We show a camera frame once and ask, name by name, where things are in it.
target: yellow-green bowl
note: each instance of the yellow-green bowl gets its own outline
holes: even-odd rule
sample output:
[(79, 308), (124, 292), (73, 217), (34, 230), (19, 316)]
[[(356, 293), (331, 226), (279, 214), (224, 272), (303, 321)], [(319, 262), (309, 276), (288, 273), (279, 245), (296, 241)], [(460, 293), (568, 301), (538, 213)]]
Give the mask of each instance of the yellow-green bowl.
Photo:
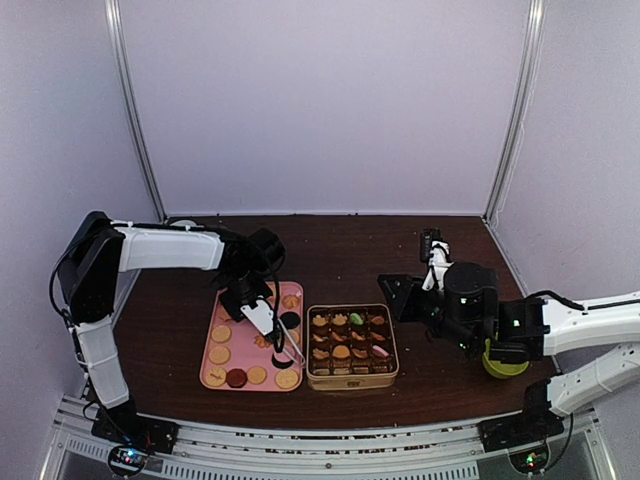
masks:
[(499, 378), (500, 380), (517, 377), (521, 373), (524, 373), (529, 366), (529, 362), (520, 363), (518, 365), (509, 365), (497, 360), (489, 360), (489, 345), (491, 345), (489, 339), (485, 341), (485, 345), (486, 349), (482, 354), (482, 365), (484, 365), (484, 369), (489, 372), (490, 375)]

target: wooden table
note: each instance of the wooden table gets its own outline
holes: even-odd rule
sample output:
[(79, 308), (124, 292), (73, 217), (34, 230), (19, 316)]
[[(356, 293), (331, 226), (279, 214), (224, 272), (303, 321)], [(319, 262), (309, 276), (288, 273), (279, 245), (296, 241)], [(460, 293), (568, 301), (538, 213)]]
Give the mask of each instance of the wooden table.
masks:
[[(519, 290), (479, 218), (208, 217), (250, 234), (275, 231), (287, 249), (280, 280), (305, 289), (305, 308), (327, 303), (384, 303), (380, 273), (424, 275), (419, 232), (442, 229), (454, 260), (496, 269), (502, 299)], [(189, 421), (265, 428), (337, 429), (407, 426), (506, 413), (521, 408), (527, 385), (555, 373), (551, 361), (512, 380), (497, 380), (444, 340), (429, 343), (420, 324), (396, 326), (400, 373), (393, 387), (319, 393), (208, 390), (198, 378), (215, 292), (213, 274), (143, 272), (116, 328), (125, 377), (141, 413)]]

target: vertical metal pole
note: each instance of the vertical metal pole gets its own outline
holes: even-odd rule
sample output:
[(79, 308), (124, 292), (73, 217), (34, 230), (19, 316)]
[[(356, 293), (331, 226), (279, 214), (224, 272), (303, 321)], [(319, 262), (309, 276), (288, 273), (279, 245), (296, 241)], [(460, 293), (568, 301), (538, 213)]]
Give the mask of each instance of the vertical metal pole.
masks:
[(546, 0), (531, 0), (529, 5), (529, 22), (525, 34), (520, 75), (516, 88), (516, 96), (513, 102), (507, 136), (502, 148), (498, 171), (491, 189), (489, 203), (484, 214), (485, 221), (492, 225), (495, 223), (496, 214), (500, 208), (505, 187), (509, 179), (509, 172), (515, 160), (517, 146), (520, 142), (521, 125), (529, 101), (531, 84), (535, 77), (536, 65), (540, 56), (540, 44), (542, 39), (542, 25), (546, 11)]
[(111, 34), (111, 43), (113, 45), (113, 52), (118, 65), (120, 84), (122, 86), (122, 93), (124, 95), (125, 106), (127, 109), (129, 128), (131, 129), (138, 162), (140, 163), (142, 176), (144, 177), (145, 185), (149, 196), (151, 197), (151, 202), (153, 203), (156, 216), (159, 221), (164, 222), (167, 219), (167, 214), (164, 210), (160, 191), (158, 190), (158, 184), (156, 182), (155, 175), (153, 174), (151, 161), (149, 160), (149, 152), (147, 151), (147, 145), (144, 141), (138, 108), (133, 95), (133, 84), (129, 73), (129, 62), (127, 60), (127, 50), (122, 30), (122, 20), (120, 18), (120, 2), (119, 0), (105, 0), (105, 7), (107, 10), (107, 22), (109, 25), (109, 33)]

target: pink tray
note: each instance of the pink tray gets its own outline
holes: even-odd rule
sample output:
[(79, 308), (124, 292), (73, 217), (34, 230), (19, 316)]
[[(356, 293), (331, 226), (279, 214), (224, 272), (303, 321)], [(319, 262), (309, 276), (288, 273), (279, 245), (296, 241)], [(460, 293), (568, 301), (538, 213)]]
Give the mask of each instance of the pink tray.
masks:
[[(269, 282), (269, 287), (273, 287), (273, 283)], [(268, 345), (268, 348), (261, 348), (256, 344), (256, 341), (264, 339), (262, 335), (258, 333), (256, 328), (248, 320), (242, 322), (234, 322), (229, 317), (229, 314), (219, 303), (219, 294), (216, 296), (216, 302), (213, 307), (213, 314), (211, 315), (211, 324), (209, 325), (209, 332), (207, 334), (207, 343), (204, 348), (204, 355), (202, 356), (202, 366), (200, 368), (200, 382), (205, 387), (211, 390), (232, 390), (237, 392), (290, 392), (300, 386), (302, 382), (303, 369), (299, 363), (294, 363), (289, 369), (298, 373), (298, 383), (289, 389), (280, 388), (276, 382), (276, 374), (282, 370), (276, 368), (271, 363), (271, 355), (273, 354), (273, 346)], [(282, 305), (282, 300), (288, 295), (295, 295), (300, 298), (300, 304), (297, 308), (287, 309)], [(280, 308), (278, 309), (278, 316), (281, 316), (285, 312), (295, 312), (300, 315), (302, 319), (302, 312), (304, 311), (304, 301), (302, 296), (302, 287), (295, 282), (280, 282)], [(213, 329), (219, 325), (226, 325), (231, 329), (231, 339), (224, 343), (217, 343), (211, 337)], [(289, 332), (295, 331), (298, 334), (298, 345), (302, 350), (302, 321), (296, 328), (289, 330)], [(209, 352), (217, 345), (223, 345), (227, 347), (231, 352), (231, 358), (223, 365), (215, 365), (209, 360)], [(227, 383), (222, 384), (219, 387), (207, 385), (205, 382), (206, 374), (215, 367), (222, 367), (225, 371), (233, 368), (241, 368), (245, 373), (253, 366), (259, 365), (267, 371), (267, 379), (260, 385), (253, 385), (249, 382), (242, 388), (231, 388)]]

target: white wall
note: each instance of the white wall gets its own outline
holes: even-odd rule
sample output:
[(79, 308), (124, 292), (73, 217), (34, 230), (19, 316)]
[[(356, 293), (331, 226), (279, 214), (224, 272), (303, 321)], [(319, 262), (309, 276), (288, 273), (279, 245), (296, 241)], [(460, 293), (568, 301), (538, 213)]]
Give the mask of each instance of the white wall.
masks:
[(483, 212), (528, 8), (123, 2), (167, 211)]
[(81, 371), (51, 268), (92, 209), (152, 220), (104, 2), (0, 1), (0, 477), (33, 478)]
[[(550, 2), (538, 79), (498, 233), (530, 291), (640, 290), (640, 3)], [(569, 369), (597, 350), (560, 361)], [(640, 386), (596, 404), (636, 479)]]

